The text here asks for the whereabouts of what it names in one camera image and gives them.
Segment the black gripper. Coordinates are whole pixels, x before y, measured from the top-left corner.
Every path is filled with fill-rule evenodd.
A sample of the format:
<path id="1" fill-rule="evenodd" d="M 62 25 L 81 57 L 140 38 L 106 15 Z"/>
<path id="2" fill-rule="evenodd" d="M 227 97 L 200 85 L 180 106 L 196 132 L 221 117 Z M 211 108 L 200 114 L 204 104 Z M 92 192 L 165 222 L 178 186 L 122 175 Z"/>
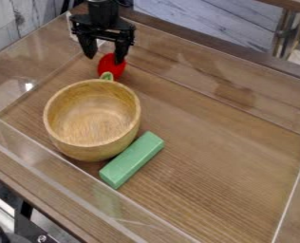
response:
<path id="1" fill-rule="evenodd" d="M 120 17 L 117 0 L 88 0 L 88 14 L 92 23 L 112 36 L 114 43 L 114 63 L 121 65 L 136 41 L 136 26 Z M 78 41 L 86 56 L 92 59 L 98 51 L 93 35 L 78 34 Z"/>

